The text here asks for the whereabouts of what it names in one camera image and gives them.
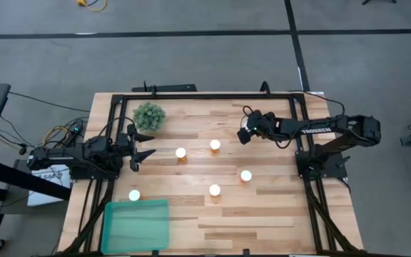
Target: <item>wooden table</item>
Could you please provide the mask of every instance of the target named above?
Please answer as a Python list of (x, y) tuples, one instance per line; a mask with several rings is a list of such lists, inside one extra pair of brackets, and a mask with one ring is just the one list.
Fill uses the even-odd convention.
[[(86, 138), (97, 135), (107, 123), (111, 96), (110, 93), (95, 95)], [(305, 99), (310, 119), (329, 116), (324, 100), (309, 95)], [(146, 101), (130, 100), (126, 115), (132, 117), (133, 110), (143, 102)], [(241, 254), (244, 248), (260, 254), (315, 252), (305, 189), (295, 164), (296, 144), (281, 150), (272, 141), (253, 137), (243, 146), (236, 136), (244, 105), (263, 113), (273, 111), (276, 116), (291, 117), (288, 101), (150, 102), (162, 106), (167, 119), (162, 131), (153, 133), (156, 139), (139, 143), (138, 150), (155, 148), (156, 152), (143, 162), (138, 173), (132, 172), (126, 162), (115, 182), (112, 201), (128, 201), (128, 192), (135, 188), (143, 200), (169, 200), (171, 241), (161, 254)], [(333, 133), (314, 136), (316, 143), (326, 143), (332, 138)], [(221, 142), (217, 154), (210, 151), (211, 139)], [(174, 155), (178, 147), (187, 150), (187, 163), (178, 163)], [(251, 182), (240, 182), (242, 170), (253, 173)], [(323, 182), (331, 218), (352, 244), (362, 248), (348, 189), (336, 179)], [(77, 181), (73, 185), (59, 250), (69, 246), (78, 233), (88, 183)], [(215, 183), (221, 187), (219, 197), (208, 193), (209, 186)], [(92, 195), (93, 190), (88, 197), (84, 223)], [(328, 249), (323, 222), (318, 220), (323, 248)], [(101, 219), (95, 225), (91, 250), (97, 248), (100, 229)]]

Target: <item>translucent green tray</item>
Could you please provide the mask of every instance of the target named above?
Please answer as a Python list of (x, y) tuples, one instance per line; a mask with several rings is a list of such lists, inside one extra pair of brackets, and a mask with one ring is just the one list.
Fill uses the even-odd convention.
[(107, 203), (101, 252), (164, 250), (169, 246), (166, 199)]

